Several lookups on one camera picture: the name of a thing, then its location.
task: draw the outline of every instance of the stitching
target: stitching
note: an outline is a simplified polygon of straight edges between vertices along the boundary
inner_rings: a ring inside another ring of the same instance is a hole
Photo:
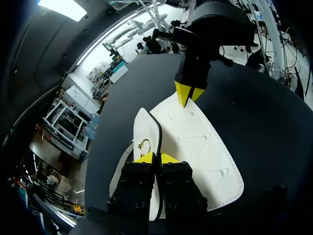
[[[204,170],[204,171],[213,171],[213,172],[218,172],[220,173],[221,171],[219,170],[208,170],[208,169],[199,169],[199,168],[192,168],[193,170]]]
[[[198,154],[189,160],[190,162],[192,162],[197,156],[199,156],[199,154],[201,153],[201,151],[204,147],[205,142],[206,142],[206,140],[203,141],[203,144],[202,144],[201,148],[199,149]]]
[[[223,150],[224,150],[225,154],[227,155],[229,161],[232,163],[232,167],[233,167],[233,169],[234,169],[234,171],[235,171],[235,173],[236,173],[236,175],[237,175],[237,179],[238,179],[238,182],[239,182],[239,184],[240,184],[240,188],[239,188],[238,194],[237,194],[236,196],[234,196],[233,198],[231,198],[231,199],[228,200],[228,201],[231,201],[231,200],[237,198],[237,197],[239,196],[239,194],[242,192],[242,190],[243,190],[243,187],[242,187],[243,182],[242,182],[242,180],[240,179],[239,174],[238,174],[238,171],[237,171],[236,168],[234,167],[234,161],[232,160],[232,158],[229,156],[228,152],[226,151],[225,146],[224,146],[224,144],[222,143],[221,138],[217,135],[217,133],[216,133],[216,131],[214,130],[214,128],[212,127],[211,123],[207,120],[207,118],[204,116],[203,112],[199,109],[199,107],[198,107],[194,102],[192,102],[192,103],[194,104],[194,106],[196,107],[196,109],[198,110],[198,112],[201,114],[202,118],[206,121],[206,123],[209,124],[209,127],[210,127],[211,131],[213,132],[213,134],[215,135],[215,137],[217,138],[217,140],[219,141],[219,143],[220,143],[221,146],[223,147]]]

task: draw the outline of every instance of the screw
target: screw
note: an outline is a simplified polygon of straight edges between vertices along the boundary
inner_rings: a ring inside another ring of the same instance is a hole
[[[146,182],[147,182],[147,181],[146,181],[145,179],[139,180],[139,183],[140,183],[141,185],[144,185]]]
[[[115,204],[117,202],[117,200],[114,198],[114,197],[110,197],[109,199],[108,199],[108,203],[110,204],[110,205],[113,205],[113,204]]]
[[[207,199],[205,197],[202,197],[198,200],[198,203],[201,204],[201,205],[204,205],[207,203]]]
[[[122,182],[122,183],[126,183],[127,181],[128,181],[127,178],[125,178],[125,177],[122,177],[122,178],[121,178],[121,182]]]
[[[167,183],[168,185],[171,185],[171,184],[174,183],[174,180],[167,180],[166,183]]]
[[[187,183],[191,183],[191,182],[193,182],[193,181],[194,181],[193,178],[190,178],[190,179],[186,180]]]
[[[177,202],[170,202],[168,204],[169,209],[176,209],[177,208]]]
[[[144,202],[137,202],[136,203],[136,208],[137,209],[143,209],[146,207],[146,204]]]

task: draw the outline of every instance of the black cable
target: black cable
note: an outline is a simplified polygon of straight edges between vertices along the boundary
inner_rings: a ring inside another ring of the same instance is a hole
[[[310,84],[310,77],[311,77],[311,66],[310,66],[310,68],[309,68],[309,78],[308,78],[307,88],[306,88],[306,90],[305,90],[305,96],[307,96],[307,93],[308,93],[309,84]]]
[[[292,67],[294,67],[297,63],[298,60],[298,49],[295,49],[295,55],[294,53],[290,50],[289,46],[287,46],[288,50],[291,52],[291,54],[293,54],[293,56],[295,57],[295,63],[291,66],[291,67],[287,67],[288,69],[291,69]]]

